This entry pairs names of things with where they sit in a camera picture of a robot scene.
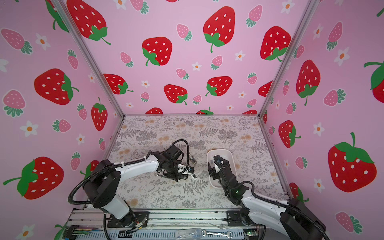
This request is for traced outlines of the black stapler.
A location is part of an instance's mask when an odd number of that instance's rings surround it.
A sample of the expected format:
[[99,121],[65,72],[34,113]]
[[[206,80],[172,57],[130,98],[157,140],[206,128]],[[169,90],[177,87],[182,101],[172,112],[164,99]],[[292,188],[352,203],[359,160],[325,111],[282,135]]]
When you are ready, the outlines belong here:
[[184,175],[184,174],[170,174],[170,173],[164,173],[164,174],[156,173],[155,176],[170,179],[176,182],[180,180],[187,180],[189,177],[188,175]]

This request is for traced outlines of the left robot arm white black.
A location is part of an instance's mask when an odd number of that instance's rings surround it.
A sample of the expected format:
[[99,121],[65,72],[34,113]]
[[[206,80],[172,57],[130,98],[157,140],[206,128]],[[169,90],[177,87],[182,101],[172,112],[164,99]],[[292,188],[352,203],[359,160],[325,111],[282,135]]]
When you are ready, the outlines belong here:
[[156,173],[173,181],[186,180],[194,175],[190,166],[190,147],[186,140],[173,142],[162,152],[149,151],[141,159],[113,164],[104,160],[94,171],[77,184],[68,196],[71,205],[92,205],[110,214],[123,227],[132,227],[135,213],[117,193],[118,186],[128,179]]

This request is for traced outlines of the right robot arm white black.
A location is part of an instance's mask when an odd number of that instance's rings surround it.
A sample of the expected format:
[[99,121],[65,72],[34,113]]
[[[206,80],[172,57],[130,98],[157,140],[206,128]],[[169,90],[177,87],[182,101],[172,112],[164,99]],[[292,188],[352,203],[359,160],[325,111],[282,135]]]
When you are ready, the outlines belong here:
[[243,222],[247,225],[261,224],[291,240],[328,240],[326,226],[301,201],[280,201],[257,194],[255,184],[238,182],[228,160],[220,155],[208,158],[208,171],[213,180],[218,180],[227,199],[242,207]]

